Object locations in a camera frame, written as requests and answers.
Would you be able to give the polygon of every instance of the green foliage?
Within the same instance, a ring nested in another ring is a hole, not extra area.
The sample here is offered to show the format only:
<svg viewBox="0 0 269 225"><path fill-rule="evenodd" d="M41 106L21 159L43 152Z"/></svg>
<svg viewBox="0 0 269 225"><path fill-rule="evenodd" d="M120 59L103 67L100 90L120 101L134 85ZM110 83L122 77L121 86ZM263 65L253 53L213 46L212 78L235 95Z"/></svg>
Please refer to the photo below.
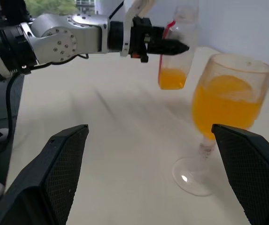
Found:
<svg viewBox="0 0 269 225"><path fill-rule="evenodd" d="M75 0L25 0L27 9L34 17L43 13L68 15L77 12Z"/></svg>

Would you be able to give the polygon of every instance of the textured black pad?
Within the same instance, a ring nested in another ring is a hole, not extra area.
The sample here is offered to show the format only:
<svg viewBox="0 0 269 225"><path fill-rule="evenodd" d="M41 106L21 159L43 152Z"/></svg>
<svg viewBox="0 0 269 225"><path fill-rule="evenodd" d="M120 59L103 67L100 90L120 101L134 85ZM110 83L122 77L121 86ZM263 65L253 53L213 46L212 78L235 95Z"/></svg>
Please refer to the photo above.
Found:
<svg viewBox="0 0 269 225"><path fill-rule="evenodd" d="M73 204L88 126L51 137L0 202L0 225L64 225Z"/></svg>
<svg viewBox="0 0 269 225"><path fill-rule="evenodd" d="M269 143L246 130L213 125L229 183L252 225L269 225Z"/></svg>

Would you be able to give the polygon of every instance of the white table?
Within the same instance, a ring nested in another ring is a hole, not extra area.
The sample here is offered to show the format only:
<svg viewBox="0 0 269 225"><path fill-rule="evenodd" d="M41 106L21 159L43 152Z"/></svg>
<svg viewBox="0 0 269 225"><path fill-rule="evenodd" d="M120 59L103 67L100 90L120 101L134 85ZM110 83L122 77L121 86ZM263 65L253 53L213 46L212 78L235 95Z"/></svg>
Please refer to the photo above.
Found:
<svg viewBox="0 0 269 225"><path fill-rule="evenodd" d="M55 133L88 124L69 225L247 225L228 184L218 151L213 195L195 197L174 182L174 162L198 146L201 135L190 101L210 55L199 48L181 91L157 85L158 56L148 64L118 54L76 59L26 76L8 185ZM269 141L269 92L251 129Z"/></svg>

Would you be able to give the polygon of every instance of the wine glass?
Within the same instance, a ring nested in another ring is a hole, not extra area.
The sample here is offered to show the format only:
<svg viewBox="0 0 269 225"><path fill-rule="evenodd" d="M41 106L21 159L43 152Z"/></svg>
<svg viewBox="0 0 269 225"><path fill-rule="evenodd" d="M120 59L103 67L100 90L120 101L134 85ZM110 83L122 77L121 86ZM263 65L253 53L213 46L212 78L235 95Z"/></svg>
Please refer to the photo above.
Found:
<svg viewBox="0 0 269 225"><path fill-rule="evenodd" d="M195 157L175 162L173 176L186 192L208 196L207 158L215 148L213 124L248 129L257 119L269 87L269 66L236 54L210 57L195 90L192 117L203 134Z"/></svg>

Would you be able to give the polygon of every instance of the glass base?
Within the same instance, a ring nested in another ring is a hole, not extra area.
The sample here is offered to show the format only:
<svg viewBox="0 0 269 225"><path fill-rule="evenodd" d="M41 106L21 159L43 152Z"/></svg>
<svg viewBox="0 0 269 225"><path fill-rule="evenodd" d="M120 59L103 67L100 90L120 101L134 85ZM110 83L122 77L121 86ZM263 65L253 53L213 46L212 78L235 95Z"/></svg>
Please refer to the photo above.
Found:
<svg viewBox="0 0 269 225"><path fill-rule="evenodd" d="M173 177L186 192L195 196L209 196L212 192L206 186L208 169L204 159L181 158L173 165Z"/></svg>

